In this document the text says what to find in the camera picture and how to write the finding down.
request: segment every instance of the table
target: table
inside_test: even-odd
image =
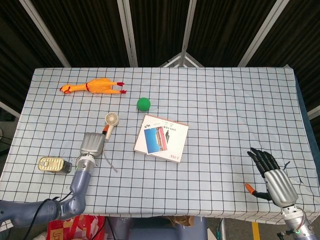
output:
[[[107,77],[124,82],[126,94],[64,95],[66,83]],[[181,163],[134,152],[149,98],[149,114],[189,125]],[[39,171],[43,156],[75,165],[85,132],[100,133],[104,117],[120,122],[106,155],[96,160],[86,214],[150,217],[198,215],[282,223],[281,209],[250,195],[244,183],[265,191],[247,155],[250,147],[272,153],[290,177],[309,219],[320,212],[315,163],[299,108],[291,68],[40,68],[34,71],[0,179],[0,198],[35,202],[64,197],[75,172]],[[2,228],[10,227],[3,223]]]

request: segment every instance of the book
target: book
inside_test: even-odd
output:
[[[157,116],[144,116],[134,151],[180,163],[188,125]]]

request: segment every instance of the handheld fan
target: handheld fan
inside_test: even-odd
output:
[[[106,135],[105,135],[105,140],[109,140],[110,136],[111,136],[111,133],[112,133],[112,130],[119,123],[118,115],[116,113],[114,113],[114,112],[109,112],[105,116],[105,123],[108,126],[107,131],[106,131]]]

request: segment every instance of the rubber chicken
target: rubber chicken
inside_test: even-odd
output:
[[[126,90],[113,90],[112,86],[118,85],[123,86],[123,82],[113,82],[110,81],[108,78],[96,78],[93,79],[86,84],[79,84],[79,85],[69,85],[66,84],[60,88],[61,92],[65,94],[69,94],[75,91],[89,91],[93,94],[125,94]]]

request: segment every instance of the canned food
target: canned food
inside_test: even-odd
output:
[[[41,171],[68,174],[72,170],[72,163],[63,160],[61,157],[42,157],[38,163]]]

